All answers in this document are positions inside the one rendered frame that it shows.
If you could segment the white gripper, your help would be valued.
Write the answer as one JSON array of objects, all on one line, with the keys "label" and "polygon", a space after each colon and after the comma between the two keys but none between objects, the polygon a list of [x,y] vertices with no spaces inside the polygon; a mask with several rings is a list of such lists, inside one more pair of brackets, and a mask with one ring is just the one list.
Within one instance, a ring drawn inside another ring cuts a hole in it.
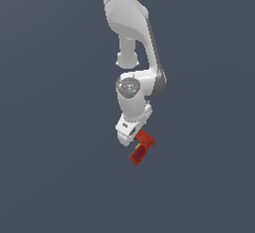
[{"label": "white gripper", "polygon": [[151,105],[146,105],[144,108],[144,116],[141,119],[128,121],[124,116],[121,116],[119,119],[116,131],[118,133],[118,140],[122,145],[129,146],[138,131],[146,124],[147,119],[152,113],[152,108]]}]

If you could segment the red L-shaped block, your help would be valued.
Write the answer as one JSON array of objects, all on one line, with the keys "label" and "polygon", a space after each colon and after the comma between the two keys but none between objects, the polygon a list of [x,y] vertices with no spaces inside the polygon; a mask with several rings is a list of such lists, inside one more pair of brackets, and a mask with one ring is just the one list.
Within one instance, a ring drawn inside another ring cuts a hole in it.
[{"label": "red L-shaped block", "polygon": [[154,145],[155,138],[143,129],[140,129],[134,138],[138,140],[138,145],[129,158],[135,164],[139,164],[146,155],[147,150]]}]

